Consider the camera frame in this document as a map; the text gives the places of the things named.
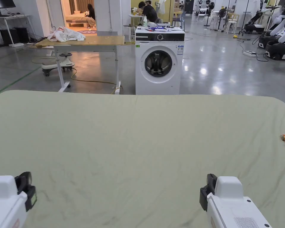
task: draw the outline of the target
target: washing machine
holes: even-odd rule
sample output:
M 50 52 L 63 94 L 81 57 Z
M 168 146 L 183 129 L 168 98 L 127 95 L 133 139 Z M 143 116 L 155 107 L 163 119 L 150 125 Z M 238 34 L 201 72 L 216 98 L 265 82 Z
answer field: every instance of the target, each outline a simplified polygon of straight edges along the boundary
M 185 32 L 135 31 L 135 88 L 139 95 L 179 94 Z

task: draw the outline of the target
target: green floor line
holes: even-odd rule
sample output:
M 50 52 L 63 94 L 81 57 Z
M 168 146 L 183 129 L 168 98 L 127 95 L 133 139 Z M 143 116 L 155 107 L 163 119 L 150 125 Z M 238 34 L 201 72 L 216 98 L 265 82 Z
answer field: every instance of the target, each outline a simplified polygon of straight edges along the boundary
M 12 82 L 11 84 L 5 86 L 4 88 L 2 88 L 0 90 L 0 93 L 2 93 L 4 90 L 6 90 L 8 87 L 11 87 L 12 85 L 16 84 L 18 81 L 21 81 L 22 79 L 26 78 L 27 76 L 29 76 L 31 73 L 34 73 L 35 71 L 37 71 L 38 69 L 40 69 L 41 67 L 38 67 L 37 69 L 34 69 L 32 72 L 29 72 L 28 74 L 26 74 L 23 77 L 20 77 L 19 79 L 17 79 L 16 81 Z

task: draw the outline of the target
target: water bottle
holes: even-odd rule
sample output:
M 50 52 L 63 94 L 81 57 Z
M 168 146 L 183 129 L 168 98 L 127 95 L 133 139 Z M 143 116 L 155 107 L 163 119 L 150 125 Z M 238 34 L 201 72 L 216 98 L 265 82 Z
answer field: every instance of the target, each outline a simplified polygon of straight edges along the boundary
M 144 19 L 143 19 L 143 26 L 144 26 L 145 28 L 148 28 L 147 16 L 145 16 Z

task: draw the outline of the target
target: power strip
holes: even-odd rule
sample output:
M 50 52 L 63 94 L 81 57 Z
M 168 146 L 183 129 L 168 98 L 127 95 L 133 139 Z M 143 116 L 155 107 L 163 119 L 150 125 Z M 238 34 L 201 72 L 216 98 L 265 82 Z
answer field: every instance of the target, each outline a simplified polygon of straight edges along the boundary
M 244 55 L 250 56 L 250 57 L 256 57 L 257 53 L 254 51 L 244 51 Z

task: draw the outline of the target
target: black shirt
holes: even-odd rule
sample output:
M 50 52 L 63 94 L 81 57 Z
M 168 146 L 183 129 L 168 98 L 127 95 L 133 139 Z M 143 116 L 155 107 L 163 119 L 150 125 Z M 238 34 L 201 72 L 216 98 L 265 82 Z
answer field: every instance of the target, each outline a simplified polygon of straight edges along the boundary
M 147 16 L 147 19 L 150 22 L 155 23 L 155 21 L 157 20 L 157 14 L 155 9 L 152 7 L 152 5 L 146 5 L 143 9 L 143 15 Z
M 95 10 L 94 10 L 94 8 L 90 7 L 90 8 L 88 8 L 88 10 L 89 10 L 89 15 L 87 15 L 87 17 L 92 17 L 94 20 L 96 20 L 95 19 Z

